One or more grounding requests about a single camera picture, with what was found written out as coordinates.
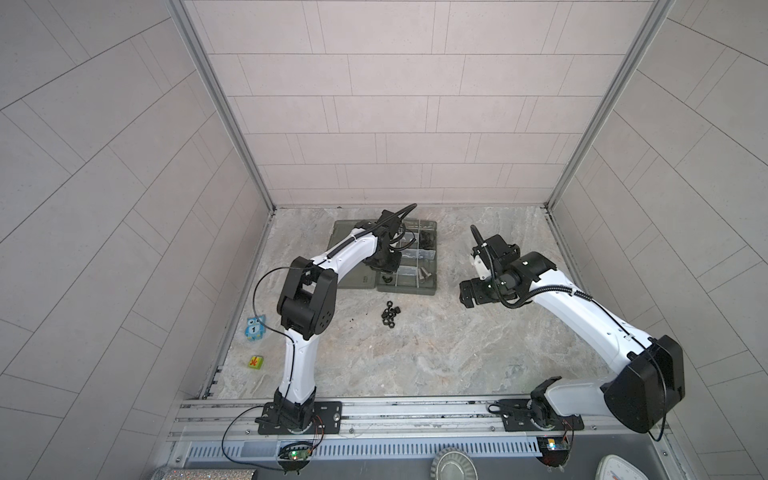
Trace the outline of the black bolt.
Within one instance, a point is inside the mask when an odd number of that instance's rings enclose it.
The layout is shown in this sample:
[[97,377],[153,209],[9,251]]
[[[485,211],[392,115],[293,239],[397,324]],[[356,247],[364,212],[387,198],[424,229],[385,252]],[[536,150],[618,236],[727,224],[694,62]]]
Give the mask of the black bolt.
[[421,250],[435,250],[436,249],[436,232],[435,231],[420,231],[419,232],[419,248]]

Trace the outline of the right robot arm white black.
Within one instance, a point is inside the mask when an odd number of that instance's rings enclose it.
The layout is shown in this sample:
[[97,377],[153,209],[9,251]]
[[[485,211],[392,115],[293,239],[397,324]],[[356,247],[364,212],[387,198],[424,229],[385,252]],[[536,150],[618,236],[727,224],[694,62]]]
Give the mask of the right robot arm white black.
[[517,310],[537,304],[586,341],[611,371],[593,380],[551,377],[510,415],[540,430],[569,429],[570,418],[581,415],[611,416],[640,434],[665,430],[669,412],[685,397],[679,343],[667,335],[653,337],[615,316],[541,253],[523,255],[500,235],[485,238],[476,226],[470,231],[477,275],[460,284],[465,307],[498,303]]

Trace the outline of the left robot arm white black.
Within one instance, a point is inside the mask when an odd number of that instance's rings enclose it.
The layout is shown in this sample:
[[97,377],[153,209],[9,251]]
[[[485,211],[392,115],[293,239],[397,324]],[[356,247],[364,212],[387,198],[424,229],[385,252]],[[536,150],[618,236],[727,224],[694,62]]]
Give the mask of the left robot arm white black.
[[276,311],[278,334],[286,338],[284,374],[265,414],[292,432],[306,431],[313,421],[316,398],[314,378],[319,336],[335,314],[339,281],[362,263],[374,271],[394,274],[401,259],[397,245],[405,235],[404,219],[417,207],[384,210],[380,217],[360,221],[329,250],[311,258],[296,257],[287,276]]

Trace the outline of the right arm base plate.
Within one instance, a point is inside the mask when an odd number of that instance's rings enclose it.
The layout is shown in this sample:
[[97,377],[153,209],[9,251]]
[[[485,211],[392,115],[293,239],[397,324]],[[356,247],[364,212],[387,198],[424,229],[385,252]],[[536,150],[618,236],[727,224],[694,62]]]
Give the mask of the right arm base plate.
[[487,412],[501,418],[506,432],[581,431],[585,428],[581,416],[560,416],[546,402],[530,398],[500,399],[488,405]]

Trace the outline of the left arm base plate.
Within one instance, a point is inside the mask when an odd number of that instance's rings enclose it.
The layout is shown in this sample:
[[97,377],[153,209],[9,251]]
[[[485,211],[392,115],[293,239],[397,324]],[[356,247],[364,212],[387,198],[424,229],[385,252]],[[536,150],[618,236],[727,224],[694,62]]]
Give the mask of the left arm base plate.
[[256,419],[259,435],[338,434],[343,403],[315,401],[306,404],[268,402]]

